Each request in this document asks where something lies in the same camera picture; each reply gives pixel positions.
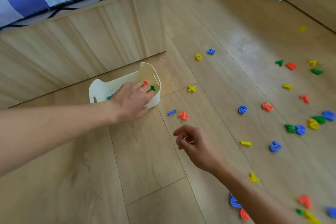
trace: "wooden bed frame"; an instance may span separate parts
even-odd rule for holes
[[[0,33],[0,108],[166,51],[162,0],[103,0]]]

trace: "white plastic basket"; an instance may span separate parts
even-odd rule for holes
[[[155,95],[146,105],[149,108],[156,106],[160,102],[161,82],[152,65],[141,62],[139,71],[125,75],[110,82],[102,82],[95,79],[89,88],[90,103],[107,101],[107,97],[114,94],[124,83],[146,81],[155,88]]]

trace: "person's left hand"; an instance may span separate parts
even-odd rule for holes
[[[123,84],[120,89],[107,101],[113,106],[110,123],[134,120],[148,112],[146,104],[153,98],[155,91],[143,82]]]

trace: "blue toy piece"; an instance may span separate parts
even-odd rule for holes
[[[281,149],[282,146],[279,145],[279,143],[277,143],[277,141],[273,141],[272,143],[273,143],[273,144],[271,144],[271,145],[269,146],[269,149],[270,149],[272,152],[279,152],[279,151],[276,150],[276,149]]]
[[[327,120],[335,120],[335,114],[331,111],[323,111],[322,116],[325,117]]]
[[[240,204],[237,203],[237,199],[235,199],[234,197],[231,198],[230,203],[234,207],[237,207],[237,208],[241,208],[242,207]]]
[[[241,105],[238,109],[238,112],[244,114],[247,111],[247,107],[245,105]]]
[[[214,55],[216,53],[216,51],[214,49],[208,49],[208,53],[211,55]]]
[[[176,109],[175,110],[172,110],[171,112],[168,112],[168,115],[172,115],[173,113],[176,112]]]
[[[331,218],[336,220],[336,208],[335,207],[327,206],[327,213]]]
[[[306,128],[302,125],[296,125],[295,126],[295,131],[297,134],[303,136],[306,134]]]

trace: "red toy piece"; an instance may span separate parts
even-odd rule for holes
[[[292,62],[289,62],[286,64],[286,67],[288,67],[290,70],[294,70],[297,68],[296,65],[294,65]]]
[[[247,212],[243,208],[240,209],[240,217],[243,220],[250,221],[250,216],[247,214]]]
[[[273,109],[273,105],[267,105],[267,102],[263,103],[261,107],[267,111],[271,111]]]
[[[186,115],[186,112],[185,112],[185,111],[182,111],[182,112],[179,114],[179,116],[182,116],[182,119],[184,119],[184,120],[187,120],[187,119],[189,118],[189,115],[188,115],[188,114]]]
[[[305,94],[305,95],[301,95],[301,96],[299,96],[299,98],[300,98],[300,99],[303,99],[304,102],[305,102],[306,104],[310,103],[310,101],[309,101],[309,99],[308,99],[308,96],[307,96],[306,94]]]
[[[312,209],[312,205],[310,203],[310,197],[307,195],[303,195],[302,197],[299,197],[297,199],[298,202],[300,202],[301,204],[303,204],[307,209],[311,210]]]

